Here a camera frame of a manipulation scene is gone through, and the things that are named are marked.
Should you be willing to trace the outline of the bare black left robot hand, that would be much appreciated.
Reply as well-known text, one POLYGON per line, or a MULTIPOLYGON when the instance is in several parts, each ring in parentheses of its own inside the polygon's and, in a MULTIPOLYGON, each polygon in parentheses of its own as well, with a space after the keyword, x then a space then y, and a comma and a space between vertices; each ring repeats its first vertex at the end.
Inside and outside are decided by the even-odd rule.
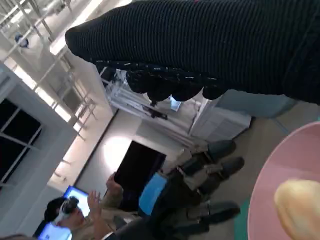
POLYGON ((137 218, 118 219, 114 240, 186 240, 240 213, 234 201, 211 201, 219 186, 245 164, 232 157, 233 140, 182 149, 177 158, 148 178, 135 194, 137 218))

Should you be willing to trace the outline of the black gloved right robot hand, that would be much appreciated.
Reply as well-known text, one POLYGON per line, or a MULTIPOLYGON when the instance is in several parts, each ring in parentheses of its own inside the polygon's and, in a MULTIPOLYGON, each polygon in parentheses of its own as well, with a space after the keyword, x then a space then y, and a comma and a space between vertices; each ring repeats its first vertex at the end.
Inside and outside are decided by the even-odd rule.
POLYGON ((126 71, 153 102, 228 90, 320 102, 317 0, 140 0, 70 28, 65 42, 98 68, 126 71))

